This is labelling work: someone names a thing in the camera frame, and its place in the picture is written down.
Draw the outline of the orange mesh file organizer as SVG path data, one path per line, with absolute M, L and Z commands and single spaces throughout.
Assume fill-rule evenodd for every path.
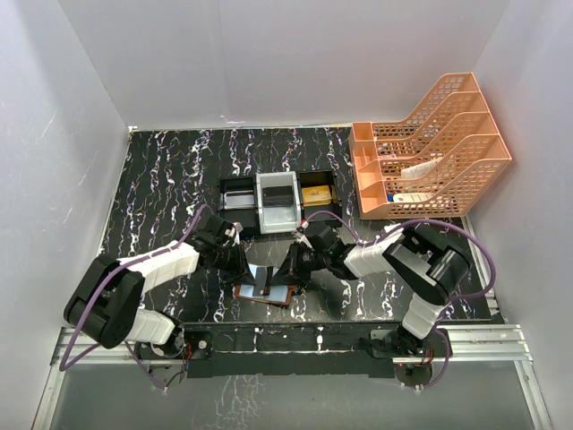
M 511 162 L 475 75 L 446 73 L 404 119 L 354 122 L 349 137 L 362 219 L 463 217 Z M 402 168 L 443 157 L 426 175 Z M 432 193 L 426 202 L 388 202 L 389 194 Z

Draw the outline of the silver chip card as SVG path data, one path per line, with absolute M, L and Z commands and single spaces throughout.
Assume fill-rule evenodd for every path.
M 250 270 L 254 277 L 251 296 L 267 297 L 271 291 L 270 281 L 274 275 L 274 267 L 251 265 Z

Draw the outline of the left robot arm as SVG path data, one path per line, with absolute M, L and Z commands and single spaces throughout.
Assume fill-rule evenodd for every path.
M 209 215 L 184 238 L 145 254 L 116 259 L 95 258 L 64 308 L 64 319 L 101 347 L 124 341 L 165 347 L 181 328 L 140 302 L 152 289 L 209 268 L 223 271 L 235 283 L 252 283 L 237 223 Z

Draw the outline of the black plastic bin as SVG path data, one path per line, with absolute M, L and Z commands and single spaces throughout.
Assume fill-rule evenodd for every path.
M 253 176 L 222 177 L 218 182 L 218 215 L 244 230 L 258 229 L 256 182 Z

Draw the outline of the white plastic bin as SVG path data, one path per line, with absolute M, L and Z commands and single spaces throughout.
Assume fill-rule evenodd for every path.
M 296 230 L 302 221 L 299 179 L 294 171 L 262 173 L 255 177 L 257 215 L 262 235 L 290 233 Z M 287 197 L 283 203 L 264 202 L 265 193 L 279 191 Z

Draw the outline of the black bin with gold card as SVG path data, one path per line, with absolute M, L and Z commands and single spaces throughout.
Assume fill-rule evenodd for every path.
M 333 228 L 342 227 L 342 201 L 338 180 L 332 170 L 300 171 L 297 173 L 302 220 L 324 221 Z

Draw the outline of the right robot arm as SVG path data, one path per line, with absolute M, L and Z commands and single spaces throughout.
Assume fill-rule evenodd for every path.
M 417 355 L 471 269 L 464 250 L 449 244 L 421 223 L 398 228 L 394 235 L 370 244 L 345 243 L 323 221 L 305 223 L 265 289 L 306 285 L 315 271 L 327 270 L 340 280 L 359 280 L 391 268 L 413 291 L 398 328 L 379 344 L 397 355 Z

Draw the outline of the white phone box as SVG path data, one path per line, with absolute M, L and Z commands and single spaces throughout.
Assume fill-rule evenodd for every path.
M 401 224 L 385 226 L 383 229 L 383 238 L 396 240 L 402 235 L 403 230 L 404 227 Z

